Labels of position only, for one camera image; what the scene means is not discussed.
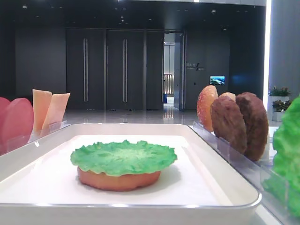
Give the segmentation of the silver metal tray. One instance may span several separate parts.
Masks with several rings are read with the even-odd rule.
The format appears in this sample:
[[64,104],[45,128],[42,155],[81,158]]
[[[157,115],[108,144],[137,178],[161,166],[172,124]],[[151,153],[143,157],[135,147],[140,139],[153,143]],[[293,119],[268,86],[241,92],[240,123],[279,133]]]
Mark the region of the silver metal tray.
[[3,225],[247,225],[262,201],[180,124],[75,124],[0,158]]

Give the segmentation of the clear rail strip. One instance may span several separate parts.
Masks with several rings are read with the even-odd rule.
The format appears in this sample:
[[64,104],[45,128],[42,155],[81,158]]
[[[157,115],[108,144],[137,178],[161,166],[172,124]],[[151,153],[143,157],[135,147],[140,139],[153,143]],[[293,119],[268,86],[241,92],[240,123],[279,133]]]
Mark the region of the clear rail strip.
[[39,138],[47,136],[57,130],[60,130],[68,125],[66,120],[61,122],[55,122],[48,125],[46,128],[38,131],[32,132],[31,135],[22,135],[18,137],[14,137],[6,142],[6,146],[3,149],[3,154],[9,153],[13,150],[16,150],[30,142],[36,141]]
[[262,194],[262,203],[250,220],[251,225],[298,225],[300,218],[292,211],[292,198],[300,199],[289,182],[276,174],[271,160],[252,162],[232,149],[228,142],[217,138],[194,121],[192,129]]

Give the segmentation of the bun bottom on tray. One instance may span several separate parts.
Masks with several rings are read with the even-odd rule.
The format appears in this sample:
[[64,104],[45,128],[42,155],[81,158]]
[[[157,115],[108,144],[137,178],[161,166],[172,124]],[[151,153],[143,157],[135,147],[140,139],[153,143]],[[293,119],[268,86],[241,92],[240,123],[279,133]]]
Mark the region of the bun bottom on tray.
[[105,191],[132,191],[154,184],[160,177],[161,171],[142,174],[125,174],[122,176],[108,176],[104,172],[94,173],[77,168],[79,181],[87,186]]

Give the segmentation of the clear right rail strip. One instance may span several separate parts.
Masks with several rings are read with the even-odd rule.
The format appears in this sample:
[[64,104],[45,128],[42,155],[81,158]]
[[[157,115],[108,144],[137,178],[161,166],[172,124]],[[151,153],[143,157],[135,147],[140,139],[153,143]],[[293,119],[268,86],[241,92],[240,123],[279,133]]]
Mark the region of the clear right rail strip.
[[300,218],[292,211],[292,198],[300,199],[289,182],[276,174],[271,160],[252,162],[232,149],[228,142],[217,138],[194,121],[192,129],[262,194],[262,203],[250,220],[251,225],[298,225]]

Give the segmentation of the brown meat patty rear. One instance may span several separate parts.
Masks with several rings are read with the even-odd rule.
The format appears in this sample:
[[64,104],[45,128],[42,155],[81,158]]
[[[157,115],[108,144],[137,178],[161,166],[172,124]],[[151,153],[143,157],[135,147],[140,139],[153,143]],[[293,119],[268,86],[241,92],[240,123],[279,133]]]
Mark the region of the brown meat patty rear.
[[263,101],[254,93],[244,92],[237,95],[236,103],[246,125],[247,149],[244,156],[251,161],[258,161],[264,154],[269,133],[268,117]]

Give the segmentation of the red tomato slice inner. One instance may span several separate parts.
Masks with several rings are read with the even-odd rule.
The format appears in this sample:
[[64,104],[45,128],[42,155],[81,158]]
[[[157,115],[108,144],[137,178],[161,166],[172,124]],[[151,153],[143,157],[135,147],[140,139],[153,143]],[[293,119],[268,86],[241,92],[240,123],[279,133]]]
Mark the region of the red tomato slice inner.
[[16,98],[10,102],[4,122],[2,140],[6,142],[14,137],[31,135],[34,113],[30,101],[26,98]]

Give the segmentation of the sesame bun top outer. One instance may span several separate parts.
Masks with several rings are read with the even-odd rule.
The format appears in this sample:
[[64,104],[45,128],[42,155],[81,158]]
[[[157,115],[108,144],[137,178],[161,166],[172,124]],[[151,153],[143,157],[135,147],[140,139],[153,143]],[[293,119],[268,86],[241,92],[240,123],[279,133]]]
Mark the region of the sesame bun top outer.
[[210,106],[216,98],[218,98],[216,87],[209,85],[200,92],[197,100],[197,117],[199,122],[209,132],[213,131]]

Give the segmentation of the green lettuce leaf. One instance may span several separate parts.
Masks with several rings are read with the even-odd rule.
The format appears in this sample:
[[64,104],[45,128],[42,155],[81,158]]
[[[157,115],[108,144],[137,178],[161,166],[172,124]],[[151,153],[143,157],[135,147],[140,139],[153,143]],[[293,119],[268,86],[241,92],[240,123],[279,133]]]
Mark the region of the green lettuce leaf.
[[300,98],[295,98],[274,132],[273,173],[262,184],[265,191],[285,203],[291,214],[300,217]]
[[83,171],[105,173],[108,176],[154,173],[178,159],[174,148],[138,141],[96,142],[75,149],[70,155],[74,166]]

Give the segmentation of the red tomato slice outer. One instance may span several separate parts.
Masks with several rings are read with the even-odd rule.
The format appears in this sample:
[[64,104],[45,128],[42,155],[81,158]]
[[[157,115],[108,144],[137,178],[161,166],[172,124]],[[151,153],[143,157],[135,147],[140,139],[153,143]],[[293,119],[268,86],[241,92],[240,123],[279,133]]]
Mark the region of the red tomato slice outer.
[[10,101],[4,97],[0,97],[0,154],[5,153],[4,141],[2,140],[4,122],[7,115],[7,109]]

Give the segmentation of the orange cheese slice inner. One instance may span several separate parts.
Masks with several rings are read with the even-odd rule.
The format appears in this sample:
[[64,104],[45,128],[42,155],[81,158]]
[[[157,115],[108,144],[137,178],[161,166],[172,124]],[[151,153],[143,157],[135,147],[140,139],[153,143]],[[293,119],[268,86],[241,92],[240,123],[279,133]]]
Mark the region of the orange cheese slice inner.
[[41,136],[48,135],[51,131],[60,128],[70,93],[53,94],[42,126]]

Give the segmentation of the brown meat patty front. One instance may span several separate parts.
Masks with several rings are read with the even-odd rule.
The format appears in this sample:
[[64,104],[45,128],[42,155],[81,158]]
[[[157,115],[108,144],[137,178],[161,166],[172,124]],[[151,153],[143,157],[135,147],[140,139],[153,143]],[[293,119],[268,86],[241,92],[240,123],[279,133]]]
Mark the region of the brown meat patty front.
[[228,96],[220,96],[211,104],[210,115],[215,136],[244,154],[247,149],[246,124],[236,102]]

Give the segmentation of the red tomato slice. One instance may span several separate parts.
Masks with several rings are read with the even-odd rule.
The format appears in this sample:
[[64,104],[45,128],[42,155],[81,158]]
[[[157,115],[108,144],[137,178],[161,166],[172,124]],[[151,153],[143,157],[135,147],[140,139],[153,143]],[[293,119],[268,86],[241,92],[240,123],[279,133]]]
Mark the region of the red tomato slice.
[[2,140],[4,122],[7,115],[7,109],[10,101],[4,97],[0,97],[0,154],[5,153],[4,141]]
[[16,98],[10,102],[4,122],[2,140],[6,142],[14,137],[31,135],[34,113],[30,101],[26,98]]

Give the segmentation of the dark double doors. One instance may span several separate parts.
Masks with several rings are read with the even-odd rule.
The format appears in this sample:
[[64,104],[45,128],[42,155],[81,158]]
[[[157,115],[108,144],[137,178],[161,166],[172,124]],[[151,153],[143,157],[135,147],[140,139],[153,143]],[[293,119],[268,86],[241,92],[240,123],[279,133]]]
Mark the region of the dark double doors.
[[163,43],[158,30],[68,29],[68,107],[161,110]]

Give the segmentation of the sesame bun top inner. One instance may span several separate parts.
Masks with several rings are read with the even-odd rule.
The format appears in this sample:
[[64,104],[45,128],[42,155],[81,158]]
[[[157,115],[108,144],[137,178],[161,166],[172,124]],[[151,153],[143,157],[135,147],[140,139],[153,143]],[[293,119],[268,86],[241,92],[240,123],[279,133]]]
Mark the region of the sesame bun top inner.
[[231,93],[231,92],[222,93],[219,97],[229,97],[234,102],[236,101],[236,95],[234,93]]

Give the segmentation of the brown meat patty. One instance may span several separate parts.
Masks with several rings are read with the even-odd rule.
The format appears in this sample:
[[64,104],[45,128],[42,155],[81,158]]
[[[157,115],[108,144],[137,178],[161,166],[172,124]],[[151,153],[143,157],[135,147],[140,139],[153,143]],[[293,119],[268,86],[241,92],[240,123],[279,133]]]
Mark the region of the brown meat patty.
[[247,149],[244,156],[251,161],[258,161],[264,154],[269,133],[268,117],[263,101],[254,93],[244,92],[237,95],[236,103],[246,125]]
[[228,96],[220,96],[211,104],[210,115],[215,136],[244,154],[247,149],[246,124],[236,102]]

